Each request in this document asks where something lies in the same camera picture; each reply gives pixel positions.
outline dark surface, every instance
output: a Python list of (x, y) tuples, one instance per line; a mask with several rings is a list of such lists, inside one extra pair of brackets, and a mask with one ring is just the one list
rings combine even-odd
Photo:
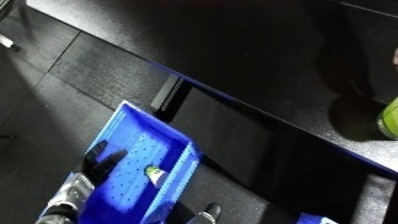
[(196, 89), (171, 125), (198, 143), (207, 166), (287, 211), (383, 222), (395, 178), (319, 138)]
[(151, 102), (153, 115), (161, 121), (171, 122), (192, 87), (180, 76), (170, 75)]
[(0, 218), (34, 223), (112, 111), (47, 75), (1, 134)]
[[(60, 58), (52, 70), (59, 71), (56, 75), (63, 80), (41, 73), (26, 62), (27, 58), (0, 48), (1, 74), (6, 75), (1, 91), (13, 93), (0, 96), (4, 109), (9, 105), (12, 109), (4, 118), (7, 122), (0, 135), (17, 135), (16, 139), (0, 141), (0, 188), (6, 192), (0, 197), (0, 219), (4, 223), (32, 223), (109, 118), (109, 108), (120, 98), (130, 99), (145, 89), (155, 95), (156, 88), (151, 89), (150, 82), (159, 85), (157, 80), (132, 73), (112, 75), (110, 83), (117, 85), (109, 86), (98, 78), (106, 77), (109, 69), (97, 67), (124, 74), (123, 66), (131, 62), (137, 67), (135, 71), (152, 70), (146, 70), (146, 64), (133, 56), (86, 35), (69, 44), (65, 60)], [(101, 56), (98, 48), (115, 56)], [(63, 62), (68, 66), (61, 67)], [(89, 78), (73, 78), (79, 69)], [(118, 87), (122, 85), (119, 82), (134, 83), (136, 79), (147, 83), (134, 85), (131, 91)], [(90, 86), (107, 90), (90, 92)], [(147, 98), (134, 99), (142, 108), (149, 107)], [(326, 215), (341, 223), (367, 224), (369, 218), (372, 223), (383, 222), (395, 181), (299, 129), (197, 89), (171, 124), (193, 137), (207, 155), (184, 191), (174, 220), (187, 219), (210, 201), (217, 201), (226, 214), (221, 223), (289, 223), (290, 216), (285, 215), (292, 214), (294, 219), (297, 211)]]
[(0, 21), (6, 17), (12, 10), (13, 1), (0, 0)]
[(386, 214), (386, 218), (384, 219), (383, 224), (394, 224), (398, 220), (398, 214), (396, 213), (396, 209), (398, 207), (398, 187), (394, 189), (394, 193), (390, 199), (389, 209)]
[(19, 8), (1, 21), (0, 33), (21, 47), (17, 53), (9, 52), (47, 72), (79, 31), (32, 9)]
[(317, 0), (28, 5), (398, 171), (371, 127), (398, 95), (391, 17)]
[(366, 10), (374, 10), (378, 13), (386, 13), (398, 16), (398, 2), (395, 0), (336, 0), (344, 4), (352, 4), (354, 7), (363, 7)]
[(150, 110), (169, 73), (81, 33), (50, 70), (54, 76), (115, 109), (122, 100)]

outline perforated bin wall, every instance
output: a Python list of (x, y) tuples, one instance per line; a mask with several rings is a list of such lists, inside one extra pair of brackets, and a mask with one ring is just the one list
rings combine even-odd
[[(109, 144), (98, 160), (119, 149), (128, 155), (94, 191), (79, 223), (164, 223), (201, 158), (191, 139), (124, 101), (92, 146), (102, 140)], [(160, 189), (145, 175), (148, 165), (169, 172)]]

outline gray floor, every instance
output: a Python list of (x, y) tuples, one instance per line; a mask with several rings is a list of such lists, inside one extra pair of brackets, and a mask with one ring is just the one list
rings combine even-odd
[[(168, 73), (31, 10), (14, 12), (0, 33), (22, 47), (0, 48), (0, 134), (17, 135), (0, 142), (0, 220), (32, 223), (121, 100), (149, 111)], [(181, 197), (189, 215), (217, 200), (235, 204), (221, 223), (283, 223), (236, 206), (267, 199), (341, 223), (383, 223), (393, 178), (313, 136), (199, 89), (171, 125), (206, 154), (208, 176)]]

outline blue edge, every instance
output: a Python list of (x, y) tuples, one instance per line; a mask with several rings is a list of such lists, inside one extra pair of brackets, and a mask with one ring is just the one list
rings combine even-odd
[[(157, 120), (141, 109), (135, 107), (131, 103), (127, 101), (123, 101), (119, 107), (116, 109), (115, 113), (112, 115), (110, 120), (107, 122), (105, 127), (99, 133), (97, 138), (93, 141), (89, 149), (95, 146), (98, 142), (107, 139), (109, 135), (111, 135), (109, 130), (115, 129), (115, 125), (118, 125), (117, 122), (120, 122), (123, 118), (120, 118), (120, 113), (135, 113), (135, 116), (139, 116), (142, 120), (147, 120), (151, 123), (151, 128), (159, 128), (160, 132), (167, 132), (168, 135), (172, 135), (176, 139), (181, 139), (184, 142), (188, 142), (185, 149), (182, 151), (180, 158), (176, 161), (174, 167), (169, 172), (169, 176), (162, 185), (162, 187), (157, 191), (156, 196), (153, 198), (152, 203), (146, 209), (146, 212), (143, 216), (134, 218), (134, 221), (131, 220), (120, 220), (118, 217), (113, 217), (112, 223), (137, 223), (137, 224), (148, 224), (148, 223), (164, 223), (167, 219), (172, 207), (178, 200), (185, 186), (187, 185), (189, 179), (192, 174), (195, 172), (197, 166), (200, 163), (202, 158), (202, 153), (196, 149), (192, 140), (185, 136), (184, 134), (178, 132), (177, 130), (171, 128), (167, 124)], [(89, 203), (87, 205), (86, 210), (93, 210), (89, 208), (94, 204), (95, 207), (101, 207), (102, 205), (98, 204), (98, 201), (95, 203)], [(83, 219), (79, 220), (79, 223), (84, 224), (99, 224), (99, 223), (107, 223), (105, 220), (101, 220), (98, 217), (88, 217), (88, 216), (96, 216), (93, 212), (89, 214), (83, 213)]]

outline black table surface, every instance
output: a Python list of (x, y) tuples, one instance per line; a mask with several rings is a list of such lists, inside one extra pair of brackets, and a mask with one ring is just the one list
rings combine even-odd
[(319, 0), (27, 4), (398, 171), (398, 143), (374, 127), (398, 95), (398, 22), (389, 16)]

